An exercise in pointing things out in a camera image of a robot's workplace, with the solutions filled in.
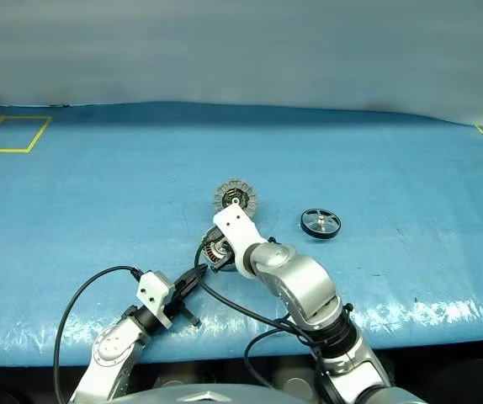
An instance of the blue table surface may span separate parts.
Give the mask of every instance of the blue table surface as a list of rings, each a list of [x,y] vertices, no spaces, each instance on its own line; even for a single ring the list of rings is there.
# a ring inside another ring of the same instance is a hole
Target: blue table surface
[[[29,153],[0,152],[0,366],[49,365],[58,321],[79,285],[117,264],[176,278],[211,227],[216,187],[257,191],[265,237],[322,263],[375,348],[483,339],[483,135],[404,114],[127,104],[2,108],[52,116]],[[26,148],[41,120],[6,118],[0,148]],[[342,220],[318,241],[299,226],[320,207]],[[237,273],[218,291],[266,316],[281,302]],[[111,274],[76,304],[61,362],[87,364],[98,331],[136,304],[135,281]],[[144,362],[240,357],[266,326],[213,300],[187,300]],[[255,354],[306,352],[275,335]]]

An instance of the white backdrop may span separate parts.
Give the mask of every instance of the white backdrop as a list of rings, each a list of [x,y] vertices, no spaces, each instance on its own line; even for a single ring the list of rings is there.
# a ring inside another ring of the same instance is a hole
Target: white backdrop
[[[0,0],[0,104],[155,100],[483,124],[483,0]]]

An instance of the gear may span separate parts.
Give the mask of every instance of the gear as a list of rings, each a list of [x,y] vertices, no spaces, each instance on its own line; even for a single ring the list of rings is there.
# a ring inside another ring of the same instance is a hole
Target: gear
[[[215,191],[214,206],[216,212],[232,204],[240,205],[249,217],[256,213],[257,195],[249,183],[241,179],[232,179],[223,183]]]

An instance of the wrinkled plastic sheet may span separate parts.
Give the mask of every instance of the wrinkled plastic sheet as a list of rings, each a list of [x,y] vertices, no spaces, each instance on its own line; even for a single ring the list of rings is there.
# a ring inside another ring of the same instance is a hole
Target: wrinkled plastic sheet
[[[29,153],[0,153],[0,366],[49,365],[56,327],[79,285],[117,264],[190,268],[212,223],[215,188],[244,178],[254,220],[322,263],[375,348],[483,340],[483,135],[403,114],[138,104],[3,109],[49,115]],[[7,119],[0,147],[37,124]],[[319,241],[299,226],[309,208],[342,229]],[[208,274],[218,291],[265,316],[283,305],[238,273]],[[86,364],[98,332],[136,304],[128,274],[87,290],[64,332],[63,364]],[[145,362],[240,357],[267,328],[195,291],[155,335]],[[275,335],[255,354],[299,354]]]

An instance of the gray wall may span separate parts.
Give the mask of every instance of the gray wall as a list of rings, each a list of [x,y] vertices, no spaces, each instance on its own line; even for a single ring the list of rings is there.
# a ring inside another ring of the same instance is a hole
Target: gray wall
[[[0,104],[152,100],[483,124],[483,0],[0,0]]]

